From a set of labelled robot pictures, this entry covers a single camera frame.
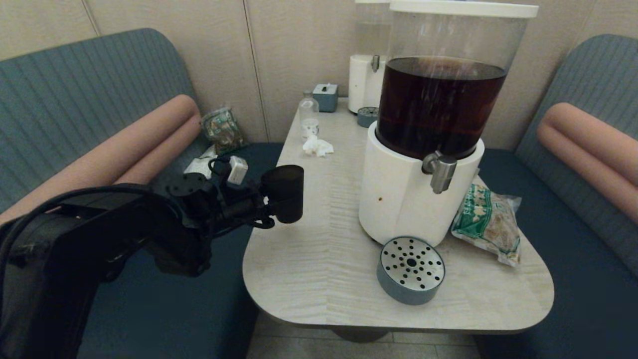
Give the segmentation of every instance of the pink bolster pillow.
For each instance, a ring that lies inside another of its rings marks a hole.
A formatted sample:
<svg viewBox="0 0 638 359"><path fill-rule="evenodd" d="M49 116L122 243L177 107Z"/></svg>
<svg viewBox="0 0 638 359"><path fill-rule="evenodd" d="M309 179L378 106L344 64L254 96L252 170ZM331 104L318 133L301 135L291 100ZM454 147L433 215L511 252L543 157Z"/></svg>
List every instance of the pink bolster pillow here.
<svg viewBox="0 0 638 359"><path fill-rule="evenodd" d="M0 224L53 196L114 183L148 183L200 131L192 98L178 95L102 142L0 214Z"/></svg>
<svg viewBox="0 0 638 359"><path fill-rule="evenodd" d="M547 110L537 137L638 224L638 141L569 103Z"/></svg>

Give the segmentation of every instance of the green printed package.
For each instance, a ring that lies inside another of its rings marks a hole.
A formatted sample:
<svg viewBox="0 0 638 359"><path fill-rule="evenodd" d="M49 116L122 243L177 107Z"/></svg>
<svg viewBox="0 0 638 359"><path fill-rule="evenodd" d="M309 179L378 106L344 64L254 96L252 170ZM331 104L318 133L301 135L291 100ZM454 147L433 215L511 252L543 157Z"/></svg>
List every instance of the green printed package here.
<svg viewBox="0 0 638 359"><path fill-rule="evenodd" d="M206 114L201 124L204 134L215 145L218 155L248 146L228 107Z"/></svg>
<svg viewBox="0 0 638 359"><path fill-rule="evenodd" d="M511 266L521 262L521 237L516 210L521 199L495 194L472 184L452 223L452 235L492 252L498 261Z"/></svg>

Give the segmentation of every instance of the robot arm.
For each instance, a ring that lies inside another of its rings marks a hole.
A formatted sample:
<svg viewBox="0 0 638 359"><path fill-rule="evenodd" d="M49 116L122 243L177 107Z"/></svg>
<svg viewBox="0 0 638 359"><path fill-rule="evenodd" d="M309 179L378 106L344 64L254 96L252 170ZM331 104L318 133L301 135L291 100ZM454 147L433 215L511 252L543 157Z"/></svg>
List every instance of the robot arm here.
<svg viewBox="0 0 638 359"><path fill-rule="evenodd" d="M301 167L277 167L252 187L229 185L232 169L222 162L219 185L185 174L167 188L174 202L139 185L87 189L31 216L17 236L20 218L2 226L10 265L0 263L0 355L75 357L100 282L115 280L140 248L162 272L196 277L210 267L213 239L244 224L271 228L271 216L301 218Z"/></svg>

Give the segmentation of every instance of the dispenser tap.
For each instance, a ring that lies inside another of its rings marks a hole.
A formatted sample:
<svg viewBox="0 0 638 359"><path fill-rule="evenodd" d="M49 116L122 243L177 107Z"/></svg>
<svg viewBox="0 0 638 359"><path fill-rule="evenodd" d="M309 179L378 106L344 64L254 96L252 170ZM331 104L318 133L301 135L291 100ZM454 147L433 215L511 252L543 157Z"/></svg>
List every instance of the dispenser tap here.
<svg viewBox="0 0 638 359"><path fill-rule="evenodd" d="M379 61L381 61L379 55L374 55L372 57L372 72L376 73L376 71L379 70Z"/></svg>
<svg viewBox="0 0 638 359"><path fill-rule="evenodd" d="M435 194L441 194L449 188L455 169L456 159L445 156L439 151L427 155L421 165L423 173L432 175L430 186Z"/></svg>

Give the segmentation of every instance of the table leg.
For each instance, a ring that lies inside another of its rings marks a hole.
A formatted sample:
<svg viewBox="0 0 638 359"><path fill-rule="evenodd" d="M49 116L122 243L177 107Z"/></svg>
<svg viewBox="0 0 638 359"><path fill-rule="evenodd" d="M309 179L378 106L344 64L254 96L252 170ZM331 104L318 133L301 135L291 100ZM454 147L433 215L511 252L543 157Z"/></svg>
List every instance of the table leg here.
<svg viewBox="0 0 638 359"><path fill-rule="evenodd" d="M333 332L350 342L370 343L383 338L388 332L374 332L365 330L333 330Z"/></svg>

